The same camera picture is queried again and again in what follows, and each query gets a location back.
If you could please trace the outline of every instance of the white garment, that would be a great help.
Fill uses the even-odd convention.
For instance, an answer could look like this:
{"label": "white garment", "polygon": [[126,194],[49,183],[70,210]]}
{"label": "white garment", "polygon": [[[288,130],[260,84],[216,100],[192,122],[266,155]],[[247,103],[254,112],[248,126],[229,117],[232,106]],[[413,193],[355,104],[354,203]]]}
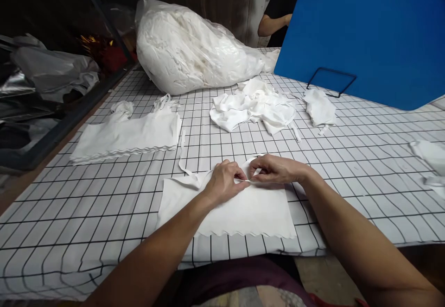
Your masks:
{"label": "white garment", "polygon": [[[247,174],[249,163],[241,169]],[[161,227],[204,190],[213,171],[164,179],[164,191],[158,212]],[[283,184],[252,183],[228,202],[213,209],[203,220],[195,236],[251,234],[293,238],[297,236],[287,204]]]}
{"label": "white garment", "polygon": [[245,46],[184,6],[140,0],[135,22],[139,62],[165,93],[232,86],[275,68],[275,55]]}
{"label": "white garment", "polygon": [[311,116],[314,127],[324,124],[320,131],[322,135],[329,125],[335,125],[335,106],[329,101],[324,91],[319,89],[308,89],[305,91],[303,100],[307,102],[307,113]]}
{"label": "white garment", "polygon": [[445,199],[445,149],[426,140],[409,143],[415,155],[424,159],[440,176],[429,176],[425,185]]}
{"label": "white garment", "polygon": [[74,165],[94,163],[113,157],[156,151],[175,150],[181,118],[171,107],[170,95],[154,103],[154,112],[140,119],[129,119],[133,104],[122,101],[111,107],[107,121],[88,125],[70,156]]}
{"label": "white garment", "polygon": [[221,128],[231,132],[240,123],[262,120],[273,136],[293,121],[295,105],[272,85],[258,79],[238,85],[235,94],[224,93],[213,99],[210,117]]}

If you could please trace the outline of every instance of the stack of white garments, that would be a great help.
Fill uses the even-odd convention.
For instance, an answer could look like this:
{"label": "stack of white garments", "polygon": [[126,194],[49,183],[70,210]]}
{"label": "stack of white garments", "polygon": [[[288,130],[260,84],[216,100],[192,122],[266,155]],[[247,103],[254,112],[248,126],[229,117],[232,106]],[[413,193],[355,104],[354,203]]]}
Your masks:
{"label": "stack of white garments", "polygon": [[319,135],[323,135],[330,125],[335,125],[335,106],[329,101],[324,91],[308,89],[303,100],[307,102],[307,113],[311,116],[314,127],[324,124]]}
{"label": "stack of white garments", "polygon": [[112,114],[98,125],[88,125],[70,156],[74,165],[142,154],[175,150],[178,146],[181,118],[172,112],[179,105],[170,95],[154,103],[154,111],[140,119],[130,119],[131,102],[121,101],[111,107]]}
{"label": "stack of white garments", "polygon": [[[296,110],[290,99],[275,91],[272,85],[256,78],[240,82],[235,94],[226,93],[213,99],[210,117],[221,128],[232,132],[243,122],[263,121],[273,136],[293,122]],[[297,131],[295,123],[292,128]]]}

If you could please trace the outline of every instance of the table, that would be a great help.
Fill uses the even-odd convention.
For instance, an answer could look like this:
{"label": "table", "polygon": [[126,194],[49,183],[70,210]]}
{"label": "table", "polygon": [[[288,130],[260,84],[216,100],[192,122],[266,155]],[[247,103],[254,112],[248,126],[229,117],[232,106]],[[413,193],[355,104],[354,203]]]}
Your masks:
{"label": "table", "polygon": [[[302,94],[306,87],[277,75],[261,78],[278,91]],[[213,97],[236,88],[174,97],[189,135],[189,170],[207,171],[224,159],[243,163],[255,153],[294,158],[310,164],[397,246],[445,241],[445,200],[422,181],[434,172],[408,147],[417,139],[445,143],[445,111],[426,105],[405,112],[348,95],[330,97],[337,126],[319,136],[305,104],[288,96],[298,108],[295,122],[303,140],[297,143],[290,130],[271,137],[262,123],[244,123],[232,133],[212,124]],[[160,96],[136,67],[87,123],[101,123],[111,105],[121,100],[132,101],[132,118],[139,118]],[[163,179],[184,175],[178,166],[180,149],[72,166],[70,153],[84,128],[0,218],[2,299],[84,300],[153,232]],[[300,186],[286,185],[286,193],[297,238],[200,236],[179,268],[266,252],[323,255],[326,244]]]}

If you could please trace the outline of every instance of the person's left hand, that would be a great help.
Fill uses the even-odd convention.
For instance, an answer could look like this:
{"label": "person's left hand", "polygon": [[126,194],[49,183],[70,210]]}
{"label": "person's left hand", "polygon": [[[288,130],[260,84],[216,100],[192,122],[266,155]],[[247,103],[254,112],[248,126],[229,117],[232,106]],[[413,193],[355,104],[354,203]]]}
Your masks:
{"label": "person's left hand", "polygon": [[225,203],[250,186],[250,183],[246,181],[235,183],[234,178],[247,180],[238,164],[226,159],[215,166],[213,175],[203,193],[212,200],[214,206]]}

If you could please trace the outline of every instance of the hand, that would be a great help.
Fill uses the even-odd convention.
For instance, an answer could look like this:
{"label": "hand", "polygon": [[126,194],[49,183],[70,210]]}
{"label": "hand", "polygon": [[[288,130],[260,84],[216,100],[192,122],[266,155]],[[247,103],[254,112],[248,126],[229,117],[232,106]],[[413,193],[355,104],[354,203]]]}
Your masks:
{"label": "hand", "polygon": [[288,14],[284,16],[284,21],[286,22],[286,26],[289,26],[292,19],[292,14]]}
{"label": "hand", "polygon": [[[261,172],[253,176],[258,168],[262,168]],[[304,163],[270,154],[258,157],[250,163],[249,176],[251,181],[272,183],[303,183],[308,177],[320,177]]]}
{"label": "hand", "polygon": [[212,200],[214,206],[225,203],[250,186],[249,182],[235,183],[234,178],[247,180],[246,174],[238,164],[226,159],[216,165],[212,178],[203,193]]}

